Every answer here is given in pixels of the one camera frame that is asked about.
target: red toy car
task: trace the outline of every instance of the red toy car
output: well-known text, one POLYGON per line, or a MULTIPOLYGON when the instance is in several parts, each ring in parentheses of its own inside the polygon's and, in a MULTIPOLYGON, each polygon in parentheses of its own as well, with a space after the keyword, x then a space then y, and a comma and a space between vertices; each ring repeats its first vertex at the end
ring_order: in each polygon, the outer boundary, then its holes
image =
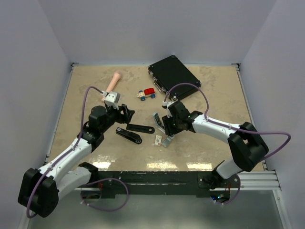
POLYGON ((141 90, 137 94, 137 97, 141 99, 141 101, 144 101, 146 97, 151 97, 152 99, 156 97, 154 89, 147 88, 144 90, 144 92, 141 90))

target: white enclosure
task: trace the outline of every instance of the white enclosure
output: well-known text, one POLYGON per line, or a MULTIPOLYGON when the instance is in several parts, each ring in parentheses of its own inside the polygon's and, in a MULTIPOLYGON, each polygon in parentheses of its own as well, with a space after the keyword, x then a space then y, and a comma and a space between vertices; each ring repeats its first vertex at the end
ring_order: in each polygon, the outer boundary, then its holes
MULTIPOLYGON (((255 125, 292 141, 267 160, 292 226, 304 227, 303 0, 0 2, 0 228, 17 228, 23 173, 48 152, 72 62, 241 63, 255 125)), ((266 138, 271 150, 282 137, 266 138)))

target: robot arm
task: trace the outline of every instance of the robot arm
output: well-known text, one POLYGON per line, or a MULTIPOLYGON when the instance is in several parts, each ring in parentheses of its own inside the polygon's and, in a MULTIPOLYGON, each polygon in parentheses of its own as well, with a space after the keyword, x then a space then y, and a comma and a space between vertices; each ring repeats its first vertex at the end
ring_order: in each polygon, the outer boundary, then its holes
POLYGON ((27 206, 34 191, 30 209, 46 217, 53 212, 58 201, 66 194, 95 179, 97 168, 86 162, 80 164, 74 171, 69 171, 101 144, 104 133, 109 127, 115 122, 128 124, 135 113, 124 104, 118 106, 120 94, 103 92, 103 96, 105 96, 105 107, 92 108, 88 122, 66 150, 39 169, 30 168, 25 172, 18 197, 20 204, 27 206), (37 190, 34 190, 41 177, 43 177, 42 181, 37 190))
POLYGON ((168 136, 188 130, 194 133, 207 134, 229 145, 232 158, 219 164, 213 171, 213 177, 207 177, 206 179, 206 182, 213 183, 214 187, 236 173, 241 171, 250 172, 269 151, 259 135, 245 134, 231 129, 233 127, 234 129, 256 131, 251 123, 245 122, 239 125, 225 123, 210 117, 205 118, 201 112, 193 111, 190 113, 180 101, 164 103, 163 107, 167 109, 167 116, 164 116, 162 120, 168 136), (214 124, 209 120, 230 128, 214 124))

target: marble surface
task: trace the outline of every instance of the marble surface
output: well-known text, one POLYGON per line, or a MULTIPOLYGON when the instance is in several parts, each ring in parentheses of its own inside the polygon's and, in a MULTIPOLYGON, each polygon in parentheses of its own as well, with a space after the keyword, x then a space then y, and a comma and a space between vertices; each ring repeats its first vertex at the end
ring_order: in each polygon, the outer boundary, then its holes
MULTIPOLYGON (((208 115, 229 123, 242 124, 250 121, 243 92, 236 69, 231 66, 187 66, 202 82, 210 110, 208 115)), ((119 104, 126 104, 135 110, 132 124, 154 126, 154 112, 159 116, 166 115, 161 107, 164 94, 156 92, 156 98, 141 101, 136 97, 139 90, 153 87, 153 80, 148 75, 147 66, 76 66, 61 112, 49 161, 54 159, 74 140, 80 130, 81 106, 86 89, 93 85, 105 90, 113 73, 120 70, 122 78, 114 91, 121 94, 119 104)), ((182 100, 186 108, 204 112, 206 104, 203 96, 196 92, 182 100)), ((87 97, 85 120, 92 107, 102 105, 101 96, 91 90, 87 97)), ((89 156, 87 161, 100 170, 128 171, 189 171, 212 170, 220 162, 231 157, 229 146, 220 140, 203 134, 181 132, 171 144, 165 148, 154 146, 155 136, 165 135, 157 128, 155 133, 138 133, 142 144, 136 145, 115 133, 115 129, 126 125, 115 124, 105 134, 105 140, 89 156)), ((263 170, 259 164, 255 170, 263 170)))

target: purple cable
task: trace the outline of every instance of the purple cable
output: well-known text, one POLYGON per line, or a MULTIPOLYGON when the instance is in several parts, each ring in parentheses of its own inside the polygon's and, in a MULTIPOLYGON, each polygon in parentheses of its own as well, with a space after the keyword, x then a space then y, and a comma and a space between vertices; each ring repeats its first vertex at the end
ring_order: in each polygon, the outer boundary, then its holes
MULTIPOLYGON (((88 92, 89 90, 93 88, 95 89, 96 91, 98 91, 99 93, 102 93, 102 91, 94 86, 90 86, 87 88, 86 92, 85 92, 85 96, 84 96, 84 100, 82 102, 82 108, 81 108, 81 130, 80 130, 80 133, 82 132, 83 130, 83 124, 84 124, 84 114, 85 114, 85 105, 86 105, 86 99, 87 99, 87 95, 88 95, 88 92)), ((33 198, 34 198, 34 195, 37 191, 37 188, 38 186, 40 185, 40 183, 42 182, 42 180, 45 178, 45 176, 48 174, 48 172, 50 172, 54 166, 56 166, 57 163, 59 163, 65 156, 67 156, 70 152, 74 151, 75 148, 77 147, 78 143, 80 142, 81 140, 81 134, 79 135, 76 143, 74 144, 74 146, 72 148, 70 148, 67 152, 65 152, 63 155, 61 155, 52 165, 50 168, 48 168, 44 174, 42 174, 42 176, 39 178, 39 180, 37 181, 36 185, 34 186, 33 188, 33 191, 30 195, 30 198, 28 200, 28 204, 27 204, 27 210, 26 210, 26 214, 27 214, 27 217, 29 219, 35 217, 37 214, 34 213, 33 215, 30 215, 30 206, 31 206, 31 202, 33 201, 33 198)))
POLYGON ((221 204, 221 205, 229 204, 229 203, 231 203, 233 200, 235 200, 236 197, 238 196, 239 191, 240 191, 241 181, 240 181, 240 178, 239 178, 238 174, 236 174, 236 175, 237 175, 238 189, 237 189, 235 195, 234 195, 232 198, 230 198, 229 200, 227 200, 226 202, 223 202, 223 203, 216 202, 217 204, 221 204))
POLYGON ((101 179, 101 180, 98 180, 98 181, 94 181, 94 182, 88 183, 88 184, 86 184, 85 186, 94 185, 94 184, 97 184, 97 183, 100 183, 100 182, 103 182, 103 181, 106 181, 106 180, 115 180, 115 181, 118 181, 118 182, 120 182, 120 183, 124 186, 124 188, 126 189, 126 195, 127 195, 127 196, 126 196, 126 200, 124 201, 124 203, 123 203, 122 205, 120 205, 119 207, 114 208, 114 209, 105 209, 105 208, 101 208, 101 207, 98 207, 98 206, 95 206, 95 205, 86 203, 85 200, 83 199, 82 195, 81 195, 81 199, 82 199, 82 201, 85 203, 85 205, 87 205, 87 206, 89 206, 89 207, 91 207, 91 208, 94 208, 94 209, 96 209, 96 210, 107 211, 107 212, 112 212, 112 211, 120 210, 121 208, 123 208, 123 207, 127 204, 128 200, 129 200, 129 191, 128 191, 127 186, 124 184, 124 182, 122 182, 121 180, 116 179, 116 178, 105 178, 105 179, 101 179))
POLYGON ((209 119, 209 118, 207 117, 207 113, 208 113, 208 111, 209 111, 209 102, 208 102, 208 99, 206 98, 205 94, 203 93, 203 91, 202 91, 199 87, 197 87, 197 86, 195 86, 195 85, 193 85, 193 84, 191 84, 191 83, 179 83, 179 84, 175 85, 174 87, 172 87, 172 88, 168 91, 168 93, 166 94, 165 99, 164 99, 164 102, 166 102, 166 99, 167 99, 169 93, 170 93, 174 88, 176 88, 176 87, 178 87, 178 86, 181 86, 181 85, 189 85, 189 86, 192 86, 192 87, 196 88, 196 89, 203 95, 203 97, 204 97, 204 99, 205 99, 205 102, 206 102, 206 110, 205 110, 205 112, 204 112, 204 117, 205 117, 205 119, 208 120, 208 122, 210 122, 210 123, 213 123, 213 124, 216 124, 216 125, 225 127, 225 128, 229 128, 229 129, 231 128, 231 129, 233 129, 233 130, 236 130, 236 131, 239 131, 239 132, 243 132, 243 133, 246 133, 246 134, 252 134, 252 135, 286 135, 286 136, 288 137, 288 138, 286 139, 286 141, 284 141, 284 143, 283 143, 282 145, 280 145, 275 151, 273 151, 272 153, 269 153, 267 156, 265 156, 265 157, 263 158, 263 160, 265 160, 265 159, 267 159, 267 158, 273 156, 274 154, 276 154, 278 151, 280 151, 282 148, 284 148, 284 146, 287 145, 287 143, 290 141, 291 135, 290 135, 289 133, 285 132, 285 131, 249 131, 249 130, 243 130, 243 129, 235 128, 235 127, 232 127, 232 126, 229 126, 229 125, 226 125, 226 124, 222 124, 222 123, 219 123, 219 122, 216 122, 216 121, 213 121, 213 120, 209 119))

